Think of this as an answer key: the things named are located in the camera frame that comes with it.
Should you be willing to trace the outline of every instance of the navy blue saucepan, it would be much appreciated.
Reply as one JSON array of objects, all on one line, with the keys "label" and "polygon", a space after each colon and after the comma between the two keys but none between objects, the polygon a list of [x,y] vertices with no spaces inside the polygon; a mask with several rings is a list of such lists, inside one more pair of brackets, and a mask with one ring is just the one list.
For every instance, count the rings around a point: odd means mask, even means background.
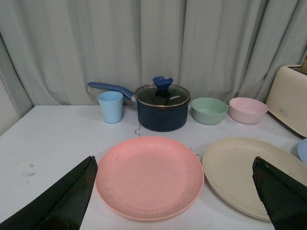
[{"label": "navy blue saucepan", "polygon": [[88,86],[121,92],[128,100],[137,102],[139,123],[152,131],[169,132],[181,128],[187,121],[190,93],[173,85],[173,79],[155,77],[154,84],[132,91],[117,85],[90,82]]}]

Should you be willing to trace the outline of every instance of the green bowl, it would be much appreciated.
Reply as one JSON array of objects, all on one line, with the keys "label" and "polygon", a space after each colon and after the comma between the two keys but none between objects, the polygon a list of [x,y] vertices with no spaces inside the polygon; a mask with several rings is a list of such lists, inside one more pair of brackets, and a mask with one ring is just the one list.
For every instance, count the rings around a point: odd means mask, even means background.
[{"label": "green bowl", "polygon": [[226,112],[228,105],[226,103],[209,97],[201,97],[191,102],[193,118],[206,125],[216,125],[220,123]]}]

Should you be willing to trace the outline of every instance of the white table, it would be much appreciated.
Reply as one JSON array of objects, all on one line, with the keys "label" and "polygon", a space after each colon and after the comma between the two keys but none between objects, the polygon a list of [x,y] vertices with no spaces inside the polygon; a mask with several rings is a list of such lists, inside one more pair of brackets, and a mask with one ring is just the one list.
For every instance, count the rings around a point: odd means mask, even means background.
[{"label": "white table", "polygon": [[[124,106],[121,122],[104,122],[98,105],[36,106],[0,137],[0,222],[26,206],[88,156],[97,162],[114,145],[138,136],[177,140],[202,158],[206,148],[227,137],[264,140],[297,156],[301,139],[271,116],[244,125],[228,114],[217,125],[196,122],[190,107],[186,124],[172,132],[154,132],[139,126],[137,107]],[[165,221],[143,223],[126,219],[108,208],[94,187],[82,230],[274,230],[270,222],[237,211],[206,182],[187,210]]]}]

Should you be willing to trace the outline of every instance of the cream plate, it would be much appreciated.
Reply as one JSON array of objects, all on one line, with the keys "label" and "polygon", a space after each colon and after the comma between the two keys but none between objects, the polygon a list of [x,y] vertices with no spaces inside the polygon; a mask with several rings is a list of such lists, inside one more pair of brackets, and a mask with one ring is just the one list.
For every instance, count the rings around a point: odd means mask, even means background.
[{"label": "cream plate", "polygon": [[226,138],[204,152],[202,165],[209,184],[227,203],[252,217],[270,221],[252,178],[257,156],[307,185],[307,167],[289,152],[253,138]]}]

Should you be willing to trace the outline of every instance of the white wall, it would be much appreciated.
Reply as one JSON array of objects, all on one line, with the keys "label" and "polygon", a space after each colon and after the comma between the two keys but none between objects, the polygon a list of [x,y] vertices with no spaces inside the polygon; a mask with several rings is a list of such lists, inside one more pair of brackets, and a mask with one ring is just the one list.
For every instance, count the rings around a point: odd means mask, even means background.
[{"label": "white wall", "polygon": [[0,136],[12,127],[19,119],[19,115],[17,114],[3,81],[0,78]]}]

